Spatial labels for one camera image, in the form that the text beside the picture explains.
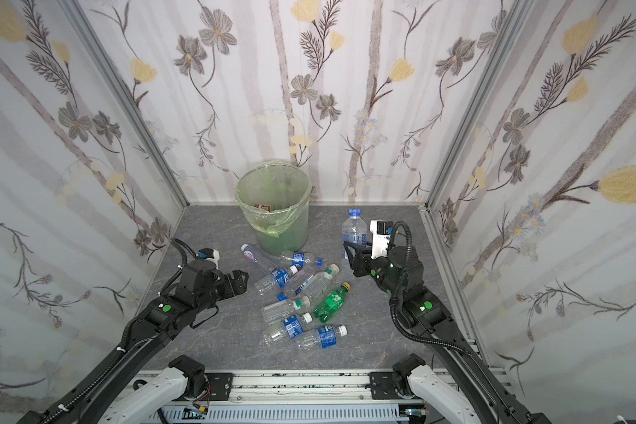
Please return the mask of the orange tea bottle white cap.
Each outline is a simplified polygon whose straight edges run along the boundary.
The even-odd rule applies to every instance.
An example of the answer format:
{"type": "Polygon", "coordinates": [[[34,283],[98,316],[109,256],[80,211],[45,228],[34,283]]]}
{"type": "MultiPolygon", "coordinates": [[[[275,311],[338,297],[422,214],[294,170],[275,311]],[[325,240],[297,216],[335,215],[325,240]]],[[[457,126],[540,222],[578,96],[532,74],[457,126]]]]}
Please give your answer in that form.
{"type": "Polygon", "coordinates": [[[256,204],[254,206],[256,208],[259,208],[260,210],[265,210],[267,212],[272,212],[274,210],[274,208],[271,205],[268,205],[268,204],[256,204]]]}

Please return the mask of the clear bottle white cap green band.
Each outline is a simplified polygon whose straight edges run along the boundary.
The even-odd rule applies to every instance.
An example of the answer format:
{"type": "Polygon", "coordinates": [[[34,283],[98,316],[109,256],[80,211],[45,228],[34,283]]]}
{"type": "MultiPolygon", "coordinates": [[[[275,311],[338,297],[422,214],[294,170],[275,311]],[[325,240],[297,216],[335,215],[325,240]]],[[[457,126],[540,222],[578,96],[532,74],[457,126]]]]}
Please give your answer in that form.
{"type": "Polygon", "coordinates": [[[261,310],[261,315],[266,324],[279,323],[284,318],[293,314],[303,314],[311,307],[311,300],[307,296],[296,299],[286,299],[268,305],[261,310]]]}

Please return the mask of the clear bottle purple label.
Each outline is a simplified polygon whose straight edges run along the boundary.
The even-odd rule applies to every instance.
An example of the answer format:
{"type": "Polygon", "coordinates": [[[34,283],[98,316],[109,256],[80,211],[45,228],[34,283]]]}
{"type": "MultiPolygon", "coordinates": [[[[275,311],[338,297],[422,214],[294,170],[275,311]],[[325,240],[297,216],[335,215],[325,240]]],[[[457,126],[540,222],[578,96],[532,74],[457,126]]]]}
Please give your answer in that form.
{"type": "Polygon", "coordinates": [[[264,273],[270,274],[277,268],[274,261],[268,258],[259,247],[245,243],[240,247],[240,250],[245,258],[264,273]]]}

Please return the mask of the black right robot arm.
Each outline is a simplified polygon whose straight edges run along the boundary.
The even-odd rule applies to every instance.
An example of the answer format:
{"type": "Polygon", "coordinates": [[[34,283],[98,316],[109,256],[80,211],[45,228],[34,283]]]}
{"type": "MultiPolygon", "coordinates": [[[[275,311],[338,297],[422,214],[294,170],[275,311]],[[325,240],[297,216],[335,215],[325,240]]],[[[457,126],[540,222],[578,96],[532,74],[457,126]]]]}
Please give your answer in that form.
{"type": "Polygon", "coordinates": [[[460,331],[450,310],[423,281],[423,264],[403,221],[376,222],[372,243],[343,244],[355,277],[371,277],[389,298],[396,330],[406,339],[431,347],[454,381],[448,385],[431,365],[411,354],[393,367],[399,397],[417,397],[450,423],[546,423],[517,400],[460,331]]]}

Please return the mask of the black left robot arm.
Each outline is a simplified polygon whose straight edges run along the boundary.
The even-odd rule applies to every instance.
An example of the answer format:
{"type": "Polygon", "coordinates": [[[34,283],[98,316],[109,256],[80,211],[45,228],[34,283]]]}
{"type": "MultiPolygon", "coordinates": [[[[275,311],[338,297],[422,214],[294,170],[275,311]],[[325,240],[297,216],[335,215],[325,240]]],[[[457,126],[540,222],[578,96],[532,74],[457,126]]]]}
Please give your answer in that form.
{"type": "Polygon", "coordinates": [[[196,252],[178,238],[170,240],[181,257],[180,268],[159,291],[157,298],[125,325],[116,347],[72,390],[43,412],[30,411],[21,423],[96,423],[123,388],[157,353],[178,335],[197,329],[206,309],[218,309],[223,300],[247,291],[249,274],[218,268],[218,252],[196,252]]]}

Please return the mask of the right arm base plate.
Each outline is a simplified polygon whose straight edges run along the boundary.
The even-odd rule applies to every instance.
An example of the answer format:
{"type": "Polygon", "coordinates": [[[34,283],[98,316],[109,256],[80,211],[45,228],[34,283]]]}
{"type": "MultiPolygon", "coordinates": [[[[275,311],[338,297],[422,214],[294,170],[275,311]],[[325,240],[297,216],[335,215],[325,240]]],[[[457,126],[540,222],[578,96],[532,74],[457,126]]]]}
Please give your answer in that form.
{"type": "Polygon", "coordinates": [[[406,377],[394,371],[370,372],[369,389],[374,400],[415,398],[406,377]]]}

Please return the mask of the clear bottle blue cap small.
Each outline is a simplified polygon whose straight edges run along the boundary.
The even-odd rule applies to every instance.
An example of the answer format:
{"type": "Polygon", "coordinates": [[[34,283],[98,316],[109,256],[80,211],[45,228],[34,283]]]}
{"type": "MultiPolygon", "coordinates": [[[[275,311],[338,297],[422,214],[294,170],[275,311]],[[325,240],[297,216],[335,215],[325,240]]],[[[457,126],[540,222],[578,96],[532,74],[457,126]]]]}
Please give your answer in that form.
{"type": "Polygon", "coordinates": [[[369,228],[361,218],[361,210],[359,208],[350,208],[348,215],[348,219],[342,224],[341,228],[342,240],[365,247],[369,228]]]}

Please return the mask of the green bottle yellow cap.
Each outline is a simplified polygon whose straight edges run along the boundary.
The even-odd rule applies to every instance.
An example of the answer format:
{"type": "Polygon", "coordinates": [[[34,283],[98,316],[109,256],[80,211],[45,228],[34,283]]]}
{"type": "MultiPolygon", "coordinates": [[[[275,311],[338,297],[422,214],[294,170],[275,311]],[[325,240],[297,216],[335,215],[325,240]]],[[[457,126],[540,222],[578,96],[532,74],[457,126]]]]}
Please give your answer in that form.
{"type": "Polygon", "coordinates": [[[314,317],[320,323],[328,323],[332,316],[344,305],[346,295],[348,295],[351,289],[351,285],[344,282],[339,288],[329,293],[314,310],[314,317]]]}

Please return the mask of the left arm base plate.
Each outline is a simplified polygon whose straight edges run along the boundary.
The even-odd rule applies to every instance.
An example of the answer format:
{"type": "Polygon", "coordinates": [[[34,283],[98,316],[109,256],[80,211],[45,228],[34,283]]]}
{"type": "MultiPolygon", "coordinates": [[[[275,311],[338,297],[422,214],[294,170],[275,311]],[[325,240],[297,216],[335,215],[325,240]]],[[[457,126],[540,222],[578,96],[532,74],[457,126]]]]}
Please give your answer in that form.
{"type": "Polygon", "coordinates": [[[196,378],[195,402],[228,401],[231,395],[233,373],[207,372],[196,378]]]}

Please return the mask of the clear bottle blue label bottom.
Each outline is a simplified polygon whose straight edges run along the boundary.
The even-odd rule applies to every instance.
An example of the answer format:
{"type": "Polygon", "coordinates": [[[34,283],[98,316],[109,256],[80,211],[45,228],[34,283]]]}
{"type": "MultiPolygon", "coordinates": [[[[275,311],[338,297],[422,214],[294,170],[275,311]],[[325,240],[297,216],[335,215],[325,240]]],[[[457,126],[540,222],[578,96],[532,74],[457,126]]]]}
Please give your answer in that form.
{"type": "Polygon", "coordinates": [[[347,335],[348,330],[344,325],[324,325],[301,334],[298,339],[298,347],[300,350],[327,349],[335,346],[340,339],[347,335]]]}

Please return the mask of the clear bottle green ring grey cap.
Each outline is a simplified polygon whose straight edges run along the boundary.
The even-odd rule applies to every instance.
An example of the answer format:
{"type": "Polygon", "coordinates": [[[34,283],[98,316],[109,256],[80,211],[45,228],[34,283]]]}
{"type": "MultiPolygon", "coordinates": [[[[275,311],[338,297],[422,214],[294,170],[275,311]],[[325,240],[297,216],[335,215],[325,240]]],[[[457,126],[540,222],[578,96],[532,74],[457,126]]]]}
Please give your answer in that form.
{"type": "Polygon", "coordinates": [[[309,300],[316,300],[328,287],[330,281],[339,273],[337,264],[331,264],[324,271],[317,272],[309,277],[295,290],[294,294],[299,297],[306,296],[309,300]]]}

